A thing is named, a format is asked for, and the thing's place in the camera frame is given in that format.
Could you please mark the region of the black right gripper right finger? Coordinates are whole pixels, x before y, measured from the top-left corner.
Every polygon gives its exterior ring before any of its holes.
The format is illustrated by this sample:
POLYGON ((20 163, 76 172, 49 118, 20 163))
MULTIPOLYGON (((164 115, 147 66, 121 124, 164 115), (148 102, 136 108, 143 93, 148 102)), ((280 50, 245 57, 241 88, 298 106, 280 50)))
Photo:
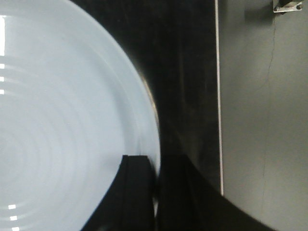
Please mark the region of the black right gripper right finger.
POLYGON ((185 155, 164 155, 157 212, 160 231, 269 231, 220 195, 185 155))

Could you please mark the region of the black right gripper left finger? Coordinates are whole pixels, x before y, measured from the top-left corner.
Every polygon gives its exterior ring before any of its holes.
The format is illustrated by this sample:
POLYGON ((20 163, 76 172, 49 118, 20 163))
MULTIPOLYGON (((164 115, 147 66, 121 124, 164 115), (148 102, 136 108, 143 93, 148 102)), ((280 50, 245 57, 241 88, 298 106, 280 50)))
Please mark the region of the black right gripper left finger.
POLYGON ((154 171, 145 155, 124 155, 84 231, 153 231, 154 171))

